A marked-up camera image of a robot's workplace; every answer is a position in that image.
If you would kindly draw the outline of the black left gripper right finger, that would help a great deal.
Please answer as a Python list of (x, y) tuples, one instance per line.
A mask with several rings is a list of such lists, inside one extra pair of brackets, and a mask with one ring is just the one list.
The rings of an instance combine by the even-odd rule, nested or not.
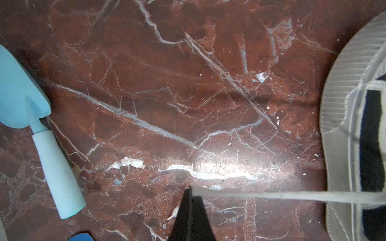
[(208, 215), (200, 196), (195, 196), (193, 201), (192, 240), (216, 241)]

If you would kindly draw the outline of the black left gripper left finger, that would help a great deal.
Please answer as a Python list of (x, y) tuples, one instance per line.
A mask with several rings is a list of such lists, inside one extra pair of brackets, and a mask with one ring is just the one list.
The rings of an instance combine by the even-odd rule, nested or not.
[(168, 241), (192, 241), (193, 198), (192, 188), (184, 191), (180, 207)]

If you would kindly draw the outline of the black white canvas sneaker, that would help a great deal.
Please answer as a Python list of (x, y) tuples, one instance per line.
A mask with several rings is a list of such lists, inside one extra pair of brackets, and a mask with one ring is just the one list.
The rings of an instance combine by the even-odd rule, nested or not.
[(320, 106), (327, 170), (326, 227), (333, 241), (386, 238), (386, 15), (346, 44)]

